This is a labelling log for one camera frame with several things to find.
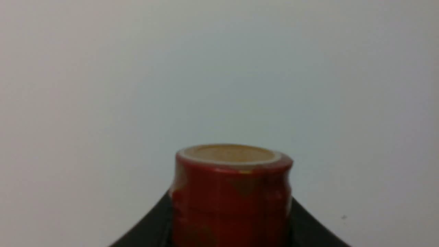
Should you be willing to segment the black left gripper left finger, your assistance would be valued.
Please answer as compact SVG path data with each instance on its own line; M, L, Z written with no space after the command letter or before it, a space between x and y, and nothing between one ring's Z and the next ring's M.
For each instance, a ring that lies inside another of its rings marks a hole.
M110 247L173 247L173 209L165 192L155 206Z

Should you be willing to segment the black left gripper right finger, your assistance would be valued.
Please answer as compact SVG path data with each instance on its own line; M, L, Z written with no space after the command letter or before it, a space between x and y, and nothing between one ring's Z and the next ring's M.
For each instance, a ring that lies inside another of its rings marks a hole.
M350 247L292 198L289 217L290 247Z

